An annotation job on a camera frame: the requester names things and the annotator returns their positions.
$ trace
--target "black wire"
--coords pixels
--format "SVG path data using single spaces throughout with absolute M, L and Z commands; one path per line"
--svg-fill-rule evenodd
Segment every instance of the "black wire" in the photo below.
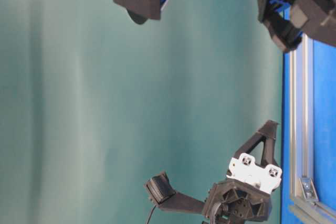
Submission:
M 147 221 L 146 221 L 146 224 L 148 224 L 149 221 L 151 220 L 151 218 L 152 218 L 152 214 L 153 214 L 155 208 L 156 208 L 156 205 L 152 208 L 151 212 L 149 213 L 149 216 L 148 216 L 148 219 L 147 219 Z

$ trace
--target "black 3d-printed part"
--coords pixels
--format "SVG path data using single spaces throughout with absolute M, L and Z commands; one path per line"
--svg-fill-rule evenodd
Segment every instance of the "black 3d-printed part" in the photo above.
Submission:
M 164 211 L 186 212 L 189 214 L 201 214 L 204 202 L 181 194 L 174 190 L 169 183 L 165 172 L 152 177 L 145 188 L 153 203 Z
M 261 158 L 261 167 L 269 164 L 278 166 L 274 159 L 274 148 L 277 136 L 278 123 L 268 120 L 244 145 L 242 145 L 235 153 L 234 157 L 239 159 L 242 153 L 249 154 L 261 142 L 264 143 L 263 155 Z
M 146 185 L 159 204 L 175 194 L 174 189 L 169 184 L 166 173 L 161 173 L 155 177 L 152 177 Z
M 234 179 L 227 179 L 214 184 L 209 192 L 202 214 L 211 219 L 213 208 L 217 203 L 223 206 L 223 212 L 218 217 L 228 216 L 228 220 L 237 221 L 265 221 L 271 212 L 270 195 L 253 186 L 239 182 Z

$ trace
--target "green fabric backdrop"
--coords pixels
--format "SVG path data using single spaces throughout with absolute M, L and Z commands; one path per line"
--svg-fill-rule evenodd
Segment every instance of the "green fabric backdrop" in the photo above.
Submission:
M 256 0 L 171 0 L 144 26 L 112 0 L 0 10 L 0 223 L 144 223 L 148 178 L 166 170 L 205 199 L 234 151 L 281 121 L 281 52 Z

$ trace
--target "blue panel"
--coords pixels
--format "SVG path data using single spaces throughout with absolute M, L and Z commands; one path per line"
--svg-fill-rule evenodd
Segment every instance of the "blue panel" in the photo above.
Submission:
M 336 49 L 314 42 L 314 162 L 320 200 L 336 210 Z
M 288 18 L 289 10 L 285 12 L 285 17 Z M 281 192 L 281 223 L 297 224 L 302 223 L 296 216 L 289 211 L 289 206 L 293 205 L 290 200 L 290 152 L 289 152 L 289 137 L 290 137 L 290 82 L 289 82 L 289 54 L 285 54 L 283 63 L 283 91 L 282 91 L 282 192 Z

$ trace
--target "white bracket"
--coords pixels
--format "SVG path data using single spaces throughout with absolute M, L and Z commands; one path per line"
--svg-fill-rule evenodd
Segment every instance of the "white bracket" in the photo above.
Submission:
M 271 194 L 281 183 L 280 167 L 271 164 L 265 168 L 259 167 L 256 165 L 256 159 L 246 153 L 242 153 L 239 159 L 233 157 L 229 170 L 231 176 L 226 175 L 227 178 L 247 183 L 267 194 Z

